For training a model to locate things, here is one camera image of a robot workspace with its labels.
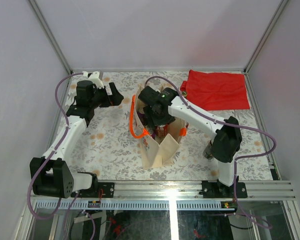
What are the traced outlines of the beige canvas bag orange handles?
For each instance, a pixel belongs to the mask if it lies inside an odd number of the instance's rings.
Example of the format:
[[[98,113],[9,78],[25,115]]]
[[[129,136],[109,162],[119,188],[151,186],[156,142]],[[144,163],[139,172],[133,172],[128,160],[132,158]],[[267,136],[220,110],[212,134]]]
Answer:
[[[139,140],[141,162],[144,170],[172,166],[173,156],[178,151],[182,138],[187,134],[188,123],[180,118],[168,125],[168,133],[160,139],[156,131],[143,125],[138,117],[139,108],[146,105],[138,99],[144,89],[139,85],[135,95],[132,96],[129,116],[129,130],[131,135]]]

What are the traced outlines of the black energy drink can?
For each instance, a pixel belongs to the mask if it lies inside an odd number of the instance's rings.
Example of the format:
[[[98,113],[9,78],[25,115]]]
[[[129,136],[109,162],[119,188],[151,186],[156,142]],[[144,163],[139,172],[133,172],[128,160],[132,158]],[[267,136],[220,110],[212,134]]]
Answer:
[[[208,160],[212,160],[214,158],[212,154],[212,145],[212,142],[209,141],[203,152],[203,156]]]

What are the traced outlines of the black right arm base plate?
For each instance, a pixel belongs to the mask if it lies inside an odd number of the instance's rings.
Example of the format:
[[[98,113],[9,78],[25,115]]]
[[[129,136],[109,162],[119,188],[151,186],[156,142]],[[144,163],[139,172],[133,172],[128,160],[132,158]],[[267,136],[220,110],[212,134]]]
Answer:
[[[244,182],[236,182],[231,186],[226,186],[219,180],[201,182],[202,191],[199,193],[204,199],[226,199],[234,198],[235,193],[238,199],[247,199],[248,193]]]

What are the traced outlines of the green glass bottle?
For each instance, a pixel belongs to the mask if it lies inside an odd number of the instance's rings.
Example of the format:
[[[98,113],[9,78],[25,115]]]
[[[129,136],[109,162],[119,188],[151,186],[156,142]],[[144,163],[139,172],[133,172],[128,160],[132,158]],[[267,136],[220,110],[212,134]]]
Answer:
[[[181,94],[182,94],[182,96],[183,96],[184,98],[186,98],[187,95],[188,95],[186,91],[182,91]]]

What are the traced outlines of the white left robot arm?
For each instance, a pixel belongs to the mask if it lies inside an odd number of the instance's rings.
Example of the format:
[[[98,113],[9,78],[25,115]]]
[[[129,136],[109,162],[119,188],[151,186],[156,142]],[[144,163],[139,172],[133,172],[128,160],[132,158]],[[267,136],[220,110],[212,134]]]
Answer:
[[[77,141],[89,126],[96,108],[119,106],[124,96],[116,85],[109,83],[111,93],[105,86],[97,86],[90,80],[79,81],[76,96],[66,112],[66,123],[42,157],[34,157],[29,164],[30,191],[38,196],[67,199],[75,192],[82,198],[98,196],[98,177],[90,172],[71,172],[70,156]]]

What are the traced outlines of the red cola can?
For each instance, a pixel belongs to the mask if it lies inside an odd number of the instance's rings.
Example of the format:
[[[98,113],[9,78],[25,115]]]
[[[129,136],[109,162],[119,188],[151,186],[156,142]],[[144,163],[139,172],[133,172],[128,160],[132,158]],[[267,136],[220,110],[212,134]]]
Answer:
[[[168,134],[168,128],[169,128],[168,124],[157,125],[155,127],[157,137],[160,139],[164,139]]]

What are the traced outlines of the purple soda can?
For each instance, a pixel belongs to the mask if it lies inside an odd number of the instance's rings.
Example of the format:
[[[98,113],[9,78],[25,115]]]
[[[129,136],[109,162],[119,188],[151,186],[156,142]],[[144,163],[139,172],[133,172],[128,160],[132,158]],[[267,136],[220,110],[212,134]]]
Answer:
[[[147,125],[147,118],[144,112],[144,109],[142,107],[140,107],[137,111],[137,115],[141,121],[141,123],[146,126]]]

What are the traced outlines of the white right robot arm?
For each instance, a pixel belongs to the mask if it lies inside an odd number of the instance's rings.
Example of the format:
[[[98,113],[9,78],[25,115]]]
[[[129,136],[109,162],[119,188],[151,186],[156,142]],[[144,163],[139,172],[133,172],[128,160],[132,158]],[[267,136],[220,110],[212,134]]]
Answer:
[[[218,161],[218,192],[226,198],[235,193],[234,157],[242,142],[236,118],[213,116],[169,87],[159,92],[146,86],[137,98],[145,104],[145,117],[152,129],[181,119],[207,134],[211,140],[207,154]]]

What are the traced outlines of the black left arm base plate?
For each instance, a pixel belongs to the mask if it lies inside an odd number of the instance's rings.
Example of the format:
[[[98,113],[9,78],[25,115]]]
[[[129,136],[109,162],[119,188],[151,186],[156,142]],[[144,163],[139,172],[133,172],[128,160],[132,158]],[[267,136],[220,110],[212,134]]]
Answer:
[[[114,182],[99,182],[96,186],[79,191],[79,198],[113,198],[115,192]]]

